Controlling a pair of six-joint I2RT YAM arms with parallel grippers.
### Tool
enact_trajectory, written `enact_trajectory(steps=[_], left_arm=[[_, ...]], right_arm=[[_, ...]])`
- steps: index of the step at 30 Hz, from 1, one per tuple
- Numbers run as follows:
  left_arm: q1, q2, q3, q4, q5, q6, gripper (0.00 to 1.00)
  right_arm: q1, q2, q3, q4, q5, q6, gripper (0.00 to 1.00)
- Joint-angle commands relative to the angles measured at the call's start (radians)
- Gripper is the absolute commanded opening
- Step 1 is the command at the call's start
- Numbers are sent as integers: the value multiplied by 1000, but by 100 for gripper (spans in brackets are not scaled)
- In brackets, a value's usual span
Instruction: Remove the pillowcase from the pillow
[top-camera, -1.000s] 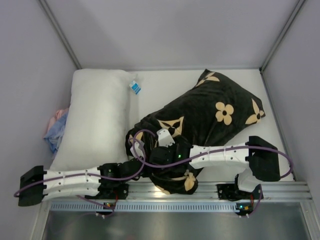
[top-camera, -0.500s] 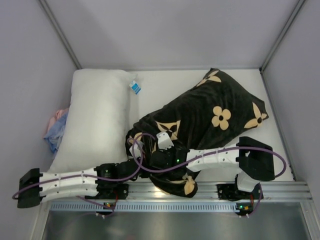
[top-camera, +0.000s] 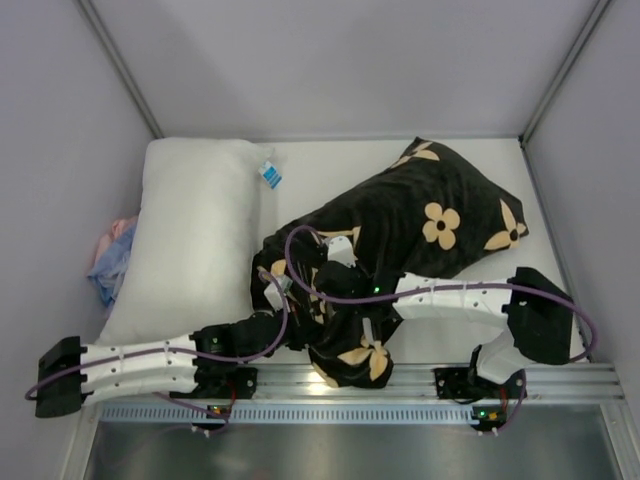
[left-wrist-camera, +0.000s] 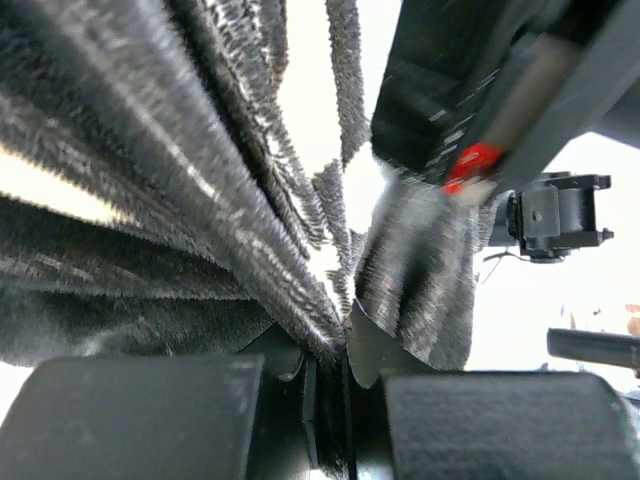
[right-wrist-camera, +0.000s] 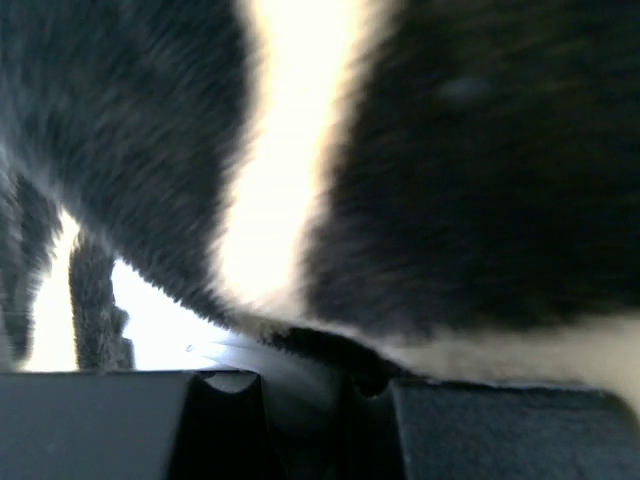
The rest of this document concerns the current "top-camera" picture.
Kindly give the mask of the black floral pillowcase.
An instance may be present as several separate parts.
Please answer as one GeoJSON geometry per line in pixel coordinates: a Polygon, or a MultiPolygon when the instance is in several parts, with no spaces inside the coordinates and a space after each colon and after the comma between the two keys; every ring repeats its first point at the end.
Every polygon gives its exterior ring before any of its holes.
{"type": "MultiPolygon", "coordinates": [[[[529,233],[517,197],[448,146],[416,138],[384,171],[264,238],[252,264],[255,306],[266,303],[262,272],[287,273],[285,242],[300,225],[315,231],[296,234],[291,257],[310,286],[323,263],[319,245],[331,237],[349,238],[367,274],[451,279],[493,253],[517,247],[529,233]]],[[[359,327],[334,320],[332,305],[299,286],[288,296],[297,313],[288,346],[306,348],[311,365],[314,356],[333,361],[356,346],[359,327]]],[[[401,323],[377,320],[374,335],[385,346],[401,323]]]]}

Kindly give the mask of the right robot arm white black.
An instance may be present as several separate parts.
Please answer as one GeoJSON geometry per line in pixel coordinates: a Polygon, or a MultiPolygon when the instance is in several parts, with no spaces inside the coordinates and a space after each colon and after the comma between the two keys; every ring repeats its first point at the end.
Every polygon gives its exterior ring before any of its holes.
{"type": "Polygon", "coordinates": [[[412,273],[370,277],[354,264],[325,264],[314,279],[328,296],[332,317],[360,329],[355,347],[333,361],[312,358],[314,370],[333,388],[382,388],[391,372],[384,342],[374,335],[377,320],[458,320],[499,329],[477,346],[469,382],[502,385],[532,364],[571,362],[572,302],[537,270],[519,267],[506,280],[471,284],[412,273]]]}

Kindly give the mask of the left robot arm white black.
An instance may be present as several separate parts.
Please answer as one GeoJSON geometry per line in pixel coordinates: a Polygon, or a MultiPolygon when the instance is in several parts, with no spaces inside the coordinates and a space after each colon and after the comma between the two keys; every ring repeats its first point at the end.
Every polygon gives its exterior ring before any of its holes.
{"type": "Polygon", "coordinates": [[[66,337],[38,361],[38,379],[26,393],[39,419],[74,414],[119,397],[165,393],[177,399],[225,397],[253,380],[249,364],[286,340],[290,314],[258,311],[231,324],[204,327],[143,344],[98,346],[66,337]]]}

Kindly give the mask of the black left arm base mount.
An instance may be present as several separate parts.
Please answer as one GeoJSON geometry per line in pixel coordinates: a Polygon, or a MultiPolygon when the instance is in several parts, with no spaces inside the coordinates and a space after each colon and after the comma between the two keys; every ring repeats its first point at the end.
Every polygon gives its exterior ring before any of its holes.
{"type": "Polygon", "coordinates": [[[198,371],[195,376],[199,398],[252,399],[258,384],[258,369],[234,367],[198,371]]]}

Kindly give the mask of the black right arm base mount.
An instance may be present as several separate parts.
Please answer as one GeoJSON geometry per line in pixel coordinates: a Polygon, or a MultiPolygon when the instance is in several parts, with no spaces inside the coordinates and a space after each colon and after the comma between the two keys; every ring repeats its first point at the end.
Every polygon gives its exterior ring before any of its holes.
{"type": "Polygon", "coordinates": [[[433,370],[439,400],[471,404],[481,400],[518,400],[526,395],[523,371],[497,384],[475,375],[469,367],[442,367],[433,370]]]}

